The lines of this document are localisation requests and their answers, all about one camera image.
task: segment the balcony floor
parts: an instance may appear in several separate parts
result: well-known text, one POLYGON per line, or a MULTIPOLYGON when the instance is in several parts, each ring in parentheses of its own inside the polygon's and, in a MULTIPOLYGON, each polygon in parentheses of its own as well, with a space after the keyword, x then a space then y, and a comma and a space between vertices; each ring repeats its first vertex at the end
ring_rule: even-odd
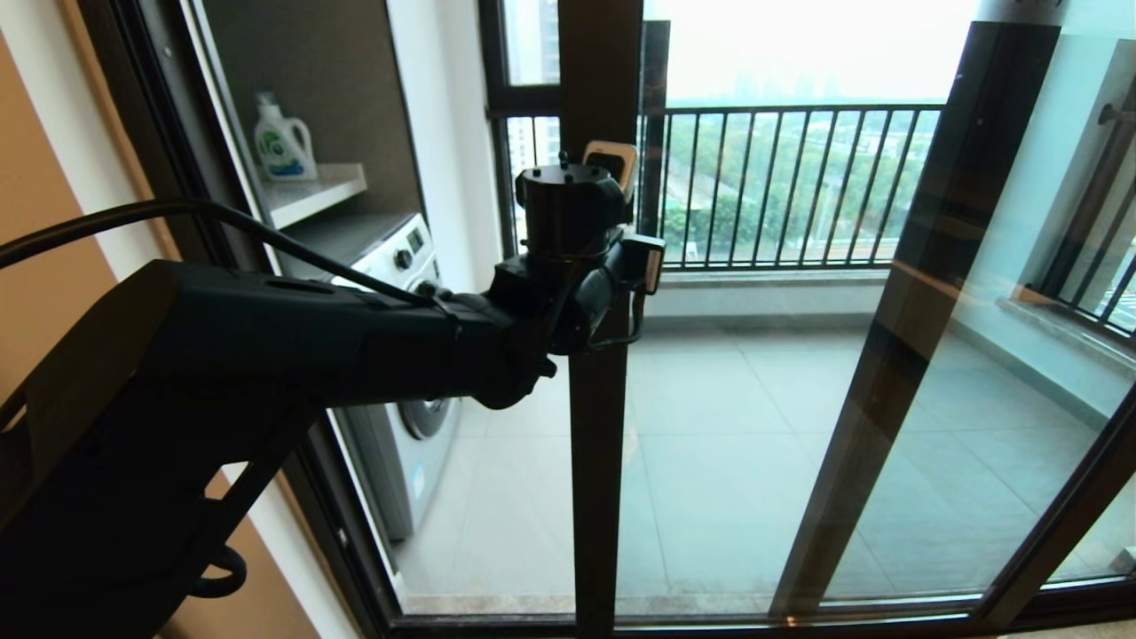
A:
MULTIPOLYGON (((863 329, 655 331, 630 349, 618 573, 624 614, 769 603, 863 329)), ((408 613, 574 609, 567 363, 509 410, 465 401, 421 529, 394 553, 408 613)), ((980 591, 1096 435, 947 335, 829 597, 980 591)), ((1133 483, 1056 578, 1110 574, 1133 483)))

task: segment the white shelf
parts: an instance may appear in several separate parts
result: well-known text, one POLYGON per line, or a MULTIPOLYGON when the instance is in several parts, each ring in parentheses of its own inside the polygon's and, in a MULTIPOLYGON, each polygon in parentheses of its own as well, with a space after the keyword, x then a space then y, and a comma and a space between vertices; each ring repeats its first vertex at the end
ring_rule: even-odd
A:
POLYGON ((258 167, 260 184, 265 190, 265 205, 277 229, 311 217, 367 190, 361 164, 318 166, 319 179, 303 182, 273 182, 258 167))

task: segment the washing machine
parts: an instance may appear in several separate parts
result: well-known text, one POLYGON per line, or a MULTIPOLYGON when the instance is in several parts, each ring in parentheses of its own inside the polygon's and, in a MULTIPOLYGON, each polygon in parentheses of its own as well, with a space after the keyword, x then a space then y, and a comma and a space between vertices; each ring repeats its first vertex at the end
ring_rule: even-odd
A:
MULTIPOLYGON (((408 291, 429 294, 440 285, 434 242, 421 215, 352 266, 408 291)), ((340 277, 332 283, 356 287, 340 277)), ((459 409, 458 399, 440 399, 335 410, 371 514, 391 540, 410 537, 421 523, 445 468, 459 409)))

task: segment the robotic arm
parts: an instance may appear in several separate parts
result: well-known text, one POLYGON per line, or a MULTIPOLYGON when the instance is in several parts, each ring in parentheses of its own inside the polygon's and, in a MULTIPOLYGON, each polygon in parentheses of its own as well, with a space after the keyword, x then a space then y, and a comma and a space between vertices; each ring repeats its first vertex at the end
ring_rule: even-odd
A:
MULTIPOLYGON (((627 292, 634 341, 662 242, 624 233, 619 184, 561 161, 525 171, 517 193, 528 252, 482 294, 156 260, 100 299, 0 406, 6 632, 152 637, 186 595, 235 591, 244 565, 225 541, 327 407, 511 406, 556 374, 548 354, 610 346, 592 333, 627 292), (234 462, 240 479, 206 498, 234 462), (210 565, 229 574, 202 578, 210 565)), ((0 247, 0 267, 90 234, 80 225, 99 215, 0 247)))

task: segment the washing machine door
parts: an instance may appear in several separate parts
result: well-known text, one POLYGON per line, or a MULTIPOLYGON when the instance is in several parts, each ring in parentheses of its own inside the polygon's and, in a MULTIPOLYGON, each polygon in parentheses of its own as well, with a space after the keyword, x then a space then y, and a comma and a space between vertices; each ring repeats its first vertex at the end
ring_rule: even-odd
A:
MULTIPOLYGON (((420 296, 433 297, 437 292, 438 284, 431 277, 424 277, 408 288, 420 296)), ((399 403, 399 414, 410 434, 417 439, 429 439, 442 430, 452 404, 453 399, 402 401, 399 403)))

